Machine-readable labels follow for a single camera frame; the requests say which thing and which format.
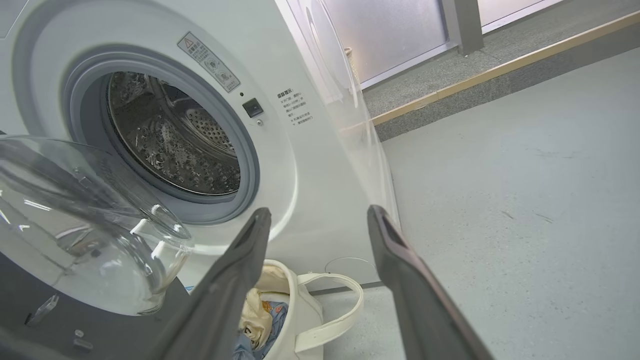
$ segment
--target white fabric basket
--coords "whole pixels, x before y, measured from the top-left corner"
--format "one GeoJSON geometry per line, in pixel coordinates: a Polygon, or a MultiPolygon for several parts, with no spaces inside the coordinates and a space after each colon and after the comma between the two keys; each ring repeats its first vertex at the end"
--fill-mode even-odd
{"type": "Polygon", "coordinates": [[[321,360],[323,346],[343,335],[355,323],[364,306],[362,287],[350,277],[338,274],[296,275],[284,264],[275,260],[265,260],[265,265],[273,265],[284,271],[289,281],[289,289],[274,288],[273,284],[261,277],[255,285],[260,291],[279,291],[289,294],[289,310],[278,338],[264,360],[321,360]],[[321,278],[337,281],[356,292],[358,302],[355,307],[340,318],[323,323],[322,305],[307,291],[306,284],[321,278]]]}

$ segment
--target gray floor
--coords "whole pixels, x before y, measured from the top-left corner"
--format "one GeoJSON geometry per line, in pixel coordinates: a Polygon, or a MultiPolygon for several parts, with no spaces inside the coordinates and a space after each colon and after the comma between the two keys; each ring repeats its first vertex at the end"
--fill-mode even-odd
{"type": "MultiPolygon", "coordinates": [[[[405,236],[496,359],[640,358],[639,92],[635,49],[383,143],[405,236]]],[[[326,359],[403,358],[366,293],[326,359]]]]}
{"type": "Polygon", "coordinates": [[[451,53],[365,89],[372,116],[468,79],[525,54],[640,10],[640,0],[571,0],[498,30],[484,48],[462,57],[451,53]]]}

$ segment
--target wooden trim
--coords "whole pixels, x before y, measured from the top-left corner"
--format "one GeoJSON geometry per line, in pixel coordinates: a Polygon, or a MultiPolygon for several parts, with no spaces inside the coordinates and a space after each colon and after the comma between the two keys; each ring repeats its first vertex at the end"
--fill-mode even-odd
{"type": "Polygon", "coordinates": [[[471,86],[484,83],[485,81],[491,80],[493,78],[497,78],[498,76],[507,74],[508,72],[530,65],[536,61],[540,61],[542,59],[548,58],[555,54],[559,54],[565,50],[571,49],[572,47],[585,44],[586,42],[611,34],[620,29],[624,29],[627,26],[637,24],[638,22],[640,22],[640,11],[623,16],[619,19],[613,20],[606,24],[602,24],[596,28],[587,30],[583,33],[579,33],[578,35],[574,35],[570,38],[564,39],[560,42],[556,42],[555,44],[549,45],[547,47],[543,47],[540,50],[526,54],[517,59],[508,61],[502,65],[498,65],[493,69],[489,69],[485,72],[481,72],[480,74],[473,76],[471,78],[468,78],[466,80],[460,81],[459,83],[453,84],[451,86],[447,86],[436,92],[432,92],[429,95],[423,96],[412,102],[408,102],[393,110],[390,110],[386,113],[383,113],[374,117],[373,124],[379,125],[379,124],[382,124],[383,122],[389,121],[391,119],[394,119],[400,115],[404,115],[413,110],[421,109],[427,106],[428,104],[431,104],[432,102],[438,101],[447,96],[451,96],[462,90],[466,90],[471,86]]]}

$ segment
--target white strap handle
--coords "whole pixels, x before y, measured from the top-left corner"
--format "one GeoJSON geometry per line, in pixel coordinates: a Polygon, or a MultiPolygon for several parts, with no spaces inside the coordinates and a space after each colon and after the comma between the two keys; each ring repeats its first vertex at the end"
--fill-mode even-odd
{"type": "Polygon", "coordinates": [[[327,277],[344,284],[349,289],[355,291],[358,294],[358,302],[350,312],[342,315],[341,317],[298,334],[296,337],[296,352],[302,352],[309,350],[310,348],[324,345],[329,341],[340,337],[353,326],[360,314],[360,311],[364,307],[364,291],[362,291],[360,284],[350,277],[338,274],[304,274],[298,276],[298,285],[305,285],[313,280],[321,279],[323,277],[327,277]]]}

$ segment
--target warning label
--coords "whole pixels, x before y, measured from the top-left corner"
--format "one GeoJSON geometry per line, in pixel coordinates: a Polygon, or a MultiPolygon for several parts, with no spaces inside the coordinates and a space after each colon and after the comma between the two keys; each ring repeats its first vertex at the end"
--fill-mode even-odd
{"type": "Polygon", "coordinates": [[[301,125],[314,119],[307,110],[307,101],[301,92],[295,92],[289,88],[278,94],[278,100],[285,109],[291,125],[301,125]]]}
{"type": "Polygon", "coordinates": [[[240,80],[238,80],[234,73],[231,72],[208,47],[204,46],[197,37],[193,36],[191,32],[184,35],[184,37],[178,41],[178,47],[200,63],[200,66],[216,78],[216,81],[222,85],[227,92],[231,92],[231,90],[240,85],[240,80]]]}

